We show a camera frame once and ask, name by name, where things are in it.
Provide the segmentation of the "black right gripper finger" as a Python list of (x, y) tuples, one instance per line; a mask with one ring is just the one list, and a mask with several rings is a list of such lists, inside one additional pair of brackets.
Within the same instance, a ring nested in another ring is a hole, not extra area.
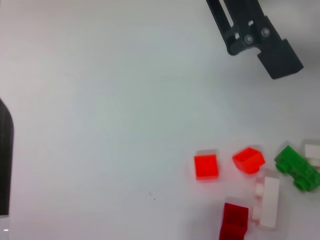
[(9, 215), (14, 144), (14, 124), (10, 111), (0, 101), (0, 215)]

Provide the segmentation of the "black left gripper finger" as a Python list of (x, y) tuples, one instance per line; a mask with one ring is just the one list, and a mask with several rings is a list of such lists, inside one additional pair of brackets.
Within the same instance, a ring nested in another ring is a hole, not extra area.
[(220, 1), (207, 1), (231, 56), (251, 48), (259, 49), (257, 57), (273, 80), (296, 74), (304, 68), (288, 40), (281, 39), (257, 0), (225, 0), (224, 3), (233, 25)]

